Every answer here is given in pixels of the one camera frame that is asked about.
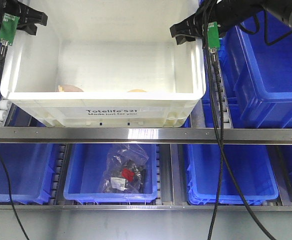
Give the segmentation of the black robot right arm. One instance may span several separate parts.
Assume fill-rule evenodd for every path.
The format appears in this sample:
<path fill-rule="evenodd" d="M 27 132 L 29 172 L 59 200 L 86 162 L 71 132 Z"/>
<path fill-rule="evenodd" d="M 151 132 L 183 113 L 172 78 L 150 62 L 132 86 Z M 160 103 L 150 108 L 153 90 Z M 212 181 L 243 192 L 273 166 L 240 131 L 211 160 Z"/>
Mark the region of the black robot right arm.
<path fill-rule="evenodd" d="M 264 13 L 264 38 L 269 46 L 292 34 L 292 0 L 205 0 L 196 12 L 170 27 L 171 37 L 181 45 L 202 39 L 208 44 L 208 24 L 216 22 L 218 33 L 223 37 L 234 26 L 241 26 L 245 20 L 256 18 L 259 12 Z M 281 23 L 290 27 L 290 31 L 281 37 L 268 41 L 268 16 L 271 14 Z"/>

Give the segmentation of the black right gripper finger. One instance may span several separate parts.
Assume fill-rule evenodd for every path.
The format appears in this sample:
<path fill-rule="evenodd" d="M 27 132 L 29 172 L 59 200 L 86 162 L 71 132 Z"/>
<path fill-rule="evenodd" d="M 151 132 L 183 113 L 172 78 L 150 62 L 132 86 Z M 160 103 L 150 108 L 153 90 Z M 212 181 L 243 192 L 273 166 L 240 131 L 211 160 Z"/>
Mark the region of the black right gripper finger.
<path fill-rule="evenodd" d="M 196 39 L 202 39 L 202 24 L 202 18 L 194 13 L 169 28 L 171 37 L 175 39 L 177 45 L 193 42 Z"/>

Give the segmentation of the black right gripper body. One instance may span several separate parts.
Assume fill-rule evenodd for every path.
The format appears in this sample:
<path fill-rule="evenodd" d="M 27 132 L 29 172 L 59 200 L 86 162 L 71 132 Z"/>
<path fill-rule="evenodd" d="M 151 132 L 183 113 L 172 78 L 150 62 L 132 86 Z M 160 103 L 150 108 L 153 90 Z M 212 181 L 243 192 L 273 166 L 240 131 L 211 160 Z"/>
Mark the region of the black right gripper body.
<path fill-rule="evenodd" d="M 241 22 L 244 18 L 246 4 L 244 0 L 204 0 L 195 12 L 195 38 L 203 38 L 203 14 L 206 13 L 208 22 L 217 22 L 219 37 Z"/>

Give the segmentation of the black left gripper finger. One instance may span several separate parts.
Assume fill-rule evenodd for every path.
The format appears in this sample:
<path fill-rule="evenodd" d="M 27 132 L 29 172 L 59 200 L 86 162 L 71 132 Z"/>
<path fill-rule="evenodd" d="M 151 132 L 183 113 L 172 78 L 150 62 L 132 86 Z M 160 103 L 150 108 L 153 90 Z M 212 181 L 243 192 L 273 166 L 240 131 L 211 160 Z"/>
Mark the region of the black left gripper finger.
<path fill-rule="evenodd" d="M 17 30 L 24 31 L 31 36 L 37 33 L 37 24 L 46 26 L 48 16 L 44 12 L 37 11 L 23 3 L 18 4 L 19 21 Z"/>

